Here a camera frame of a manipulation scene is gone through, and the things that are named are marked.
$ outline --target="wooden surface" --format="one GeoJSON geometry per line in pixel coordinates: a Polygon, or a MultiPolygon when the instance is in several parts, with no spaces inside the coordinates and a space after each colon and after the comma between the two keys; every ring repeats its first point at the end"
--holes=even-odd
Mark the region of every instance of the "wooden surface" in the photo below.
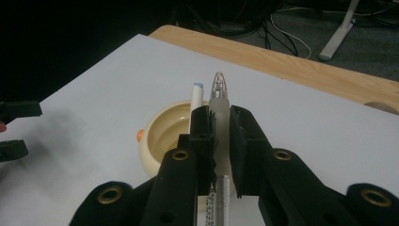
{"type": "Polygon", "coordinates": [[[399,110],[399,82],[165,25],[150,37],[227,60],[361,104],[378,102],[399,110]]]}

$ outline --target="pen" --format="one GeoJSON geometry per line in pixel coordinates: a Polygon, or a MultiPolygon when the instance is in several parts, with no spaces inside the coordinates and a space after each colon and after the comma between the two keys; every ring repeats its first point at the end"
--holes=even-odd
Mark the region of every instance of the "pen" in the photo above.
{"type": "MultiPolygon", "coordinates": [[[[193,110],[202,106],[202,102],[203,102],[203,84],[194,83],[193,90],[191,92],[190,112],[193,112],[193,110]]],[[[191,116],[188,121],[188,133],[190,133],[190,127],[191,127],[191,116]]]]}
{"type": "Polygon", "coordinates": [[[230,201],[230,102],[226,81],[223,73],[216,73],[211,99],[209,100],[211,114],[215,114],[215,174],[217,176],[213,216],[215,226],[229,225],[229,201],[230,201]]]}

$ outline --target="white tabletop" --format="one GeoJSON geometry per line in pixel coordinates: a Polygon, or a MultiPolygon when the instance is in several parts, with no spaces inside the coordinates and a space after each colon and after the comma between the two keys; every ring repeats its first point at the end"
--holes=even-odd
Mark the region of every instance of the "white tabletop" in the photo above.
{"type": "MultiPolygon", "coordinates": [[[[398,116],[136,36],[44,100],[41,117],[13,121],[0,135],[29,150],[0,164],[0,225],[68,225],[96,186],[147,181],[136,132],[188,100],[195,82],[208,99],[216,72],[231,104],[250,110],[271,144],[297,153],[326,186],[345,193],[371,183],[399,196],[398,116]]],[[[263,225],[256,202],[233,199],[231,225],[263,225]]]]}

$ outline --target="black object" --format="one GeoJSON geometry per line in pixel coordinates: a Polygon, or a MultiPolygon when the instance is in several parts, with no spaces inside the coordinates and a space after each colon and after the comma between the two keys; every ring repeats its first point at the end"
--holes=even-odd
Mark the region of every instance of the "black object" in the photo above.
{"type": "Polygon", "coordinates": [[[0,120],[5,124],[17,118],[40,116],[42,114],[39,102],[2,102],[0,103],[0,120]]]}
{"type": "MultiPolygon", "coordinates": [[[[0,120],[5,124],[16,118],[40,116],[40,104],[34,101],[0,103],[0,120]]],[[[17,160],[27,156],[28,151],[23,140],[0,142],[0,162],[17,160]]]]}
{"type": "MultiPolygon", "coordinates": [[[[155,178],[136,189],[98,186],[71,225],[196,225],[197,196],[209,194],[214,182],[214,121],[207,106],[196,109],[190,135],[180,135],[155,178]]],[[[233,105],[230,124],[237,195],[259,196],[266,225],[399,225],[399,200],[390,192],[358,184],[344,196],[324,186],[295,153],[272,148],[246,109],[233,105]]]]}

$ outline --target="screw hole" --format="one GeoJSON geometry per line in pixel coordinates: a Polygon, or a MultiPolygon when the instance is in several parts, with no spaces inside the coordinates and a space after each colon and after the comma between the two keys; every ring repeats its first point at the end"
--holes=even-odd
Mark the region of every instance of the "screw hole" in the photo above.
{"type": "Polygon", "coordinates": [[[175,159],[175,160],[185,160],[185,159],[188,158],[189,155],[190,155],[190,154],[189,154],[187,151],[178,151],[178,152],[175,152],[175,153],[172,155],[172,157],[173,157],[173,159],[175,159]]]}
{"type": "Polygon", "coordinates": [[[291,154],[290,153],[287,153],[287,152],[285,152],[285,151],[276,151],[276,152],[274,152],[274,154],[273,154],[278,160],[283,160],[283,161],[287,161],[287,160],[290,160],[292,157],[291,157],[291,154]]]}
{"type": "Polygon", "coordinates": [[[391,199],[377,190],[364,189],[361,190],[360,195],[365,201],[380,207],[390,207],[392,205],[391,199]]]}
{"type": "Polygon", "coordinates": [[[122,188],[120,186],[111,186],[104,189],[99,196],[97,201],[101,204],[110,204],[122,197],[122,188]]]}

